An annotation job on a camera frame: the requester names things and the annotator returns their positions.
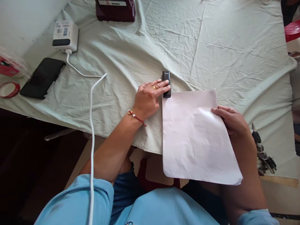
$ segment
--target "tape roll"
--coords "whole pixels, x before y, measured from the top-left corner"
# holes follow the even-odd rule
[[[6,82],[0,86],[0,97],[12,98],[20,91],[20,85],[14,82]]]

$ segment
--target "right hand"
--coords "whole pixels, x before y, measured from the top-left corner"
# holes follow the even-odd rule
[[[222,117],[230,138],[252,135],[243,115],[236,109],[218,106],[218,108],[212,108],[212,112]]]
[[[158,97],[171,89],[168,83],[168,80],[162,82],[159,79],[151,83],[146,82],[142,84],[135,95],[135,102],[132,108],[133,113],[142,120],[152,116],[159,109]]]

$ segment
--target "light blue shirt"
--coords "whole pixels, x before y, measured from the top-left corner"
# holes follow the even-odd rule
[[[111,183],[94,179],[95,203],[93,224],[109,224],[114,190]],[[73,184],[45,206],[35,224],[87,224],[90,202],[90,175],[79,175]],[[117,225],[218,224],[211,215],[183,191],[171,187],[156,189],[126,207]],[[240,225],[274,224],[267,209],[254,210],[238,219]]]

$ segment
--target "white paper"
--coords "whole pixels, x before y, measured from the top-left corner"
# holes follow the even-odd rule
[[[163,171],[167,177],[239,185],[238,167],[215,90],[177,92],[162,99]]]

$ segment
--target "maroon device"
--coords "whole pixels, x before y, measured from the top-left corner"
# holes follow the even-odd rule
[[[100,21],[134,22],[133,0],[95,0],[96,16]]]

